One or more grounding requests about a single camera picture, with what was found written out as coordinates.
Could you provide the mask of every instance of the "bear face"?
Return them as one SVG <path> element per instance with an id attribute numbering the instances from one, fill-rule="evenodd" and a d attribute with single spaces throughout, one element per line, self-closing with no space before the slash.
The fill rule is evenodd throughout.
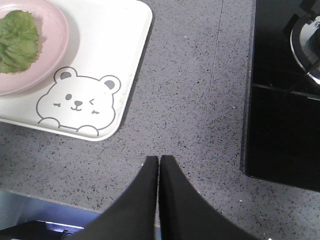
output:
<path id="1" fill-rule="evenodd" d="M 106 75 L 101 79 L 80 76 L 72 67 L 63 67 L 54 74 L 54 85 L 36 104 L 39 124 L 54 120 L 57 127 L 79 131 L 91 127 L 97 131 L 115 119 L 114 96 L 121 87 L 119 79 Z"/>

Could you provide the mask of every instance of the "green lettuce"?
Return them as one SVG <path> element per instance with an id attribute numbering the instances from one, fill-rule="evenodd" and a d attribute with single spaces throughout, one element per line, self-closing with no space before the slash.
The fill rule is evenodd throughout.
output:
<path id="1" fill-rule="evenodd" d="M 0 73 L 27 70 L 37 59 L 38 40 L 31 13 L 15 10 L 0 19 Z"/>

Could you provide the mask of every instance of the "gas burner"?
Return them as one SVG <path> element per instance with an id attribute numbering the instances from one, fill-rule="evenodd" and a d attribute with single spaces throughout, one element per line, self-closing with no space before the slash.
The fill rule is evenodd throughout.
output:
<path id="1" fill-rule="evenodd" d="M 320 85 L 320 4 L 304 0 L 306 14 L 292 28 L 290 45 L 296 62 L 317 85 Z"/>

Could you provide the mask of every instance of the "gray countertop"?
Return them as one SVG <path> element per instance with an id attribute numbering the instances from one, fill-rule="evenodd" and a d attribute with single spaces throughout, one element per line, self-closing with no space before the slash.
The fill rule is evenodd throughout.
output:
<path id="1" fill-rule="evenodd" d="M 320 194 L 240 170 L 252 0 L 143 0 L 153 27 L 118 131 L 89 142 L 0 124 L 0 188 L 102 212 L 174 155 L 220 213 L 267 240 L 320 237 Z"/>

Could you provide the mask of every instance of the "plate rim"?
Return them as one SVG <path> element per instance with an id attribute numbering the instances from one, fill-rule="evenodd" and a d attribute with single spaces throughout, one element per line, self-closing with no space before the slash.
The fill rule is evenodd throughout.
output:
<path id="1" fill-rule="evenodd" d="M 14 94 L 14 93 L 23 92 L 25 90 L 28 90 L 28 89 L 34 87 L 35 85 L 39 84 L 40 82 L 44 81 L 46 79 L 46 77 L 48 77 L 52 72 L 54 72 L 55 68 L 60 64 L 60 62 L 62 61 L 62 59 L 65 56 L 65 53 L 67 51 L 69 38 L 70 38 L 70 36 L 69 36 L 70 35 L 69 23 L 68 23 L 68 20 L 67 20 L 65 14 L 62 12 L 62 10 L 57 5 L 55 5 L 54 3 L 52 3 L 49 0 L 32 0 L 32 1 L 28 2 L 28 3 L 26 3 L 24 0 L 7 0 L 3 4 L 6 4 L 6 5 L 12 4 L 13 6 L 11 6 L 11 8 L 12 8 L 12 11 L 14 11 L 14 10 L 18 10 L 18 9 L 23 10 L 18 5 L 26 5 L 26 4 L 28 4 L 29 6 L 30 5 L 34 5 L 35 6 L 37 3 L 48 4 L 59 13 L 59 18 L 62 19 L 61 22 L 63 23 L 63 27 L 64 27 L 63 31 L 65 31 L 65 38 L 63 39 L 62 42 L 65 42 L 65 44 L 63 45 L 63 48 L 60 51 L 60 54 L 58 55 L 58 57 L 54 58 L 55 59 L 54 60 L 54 64 L 52 64 L 49 67 L 48 70 L 44 71 L 42 74 L 39 74 L 39 76 L 35 77 L 36 80 L 29 81 L 28 84 L 25 84 L 22 87 L 19 87 L 19 88 L 16 88 L 16 89 L 10 89 L 10 90 L 4 90 L 4 91 L 0 89 L 0 97 L 1 96 L 6 96 L 6 95 L 10 95 L 10 94 Z"/>

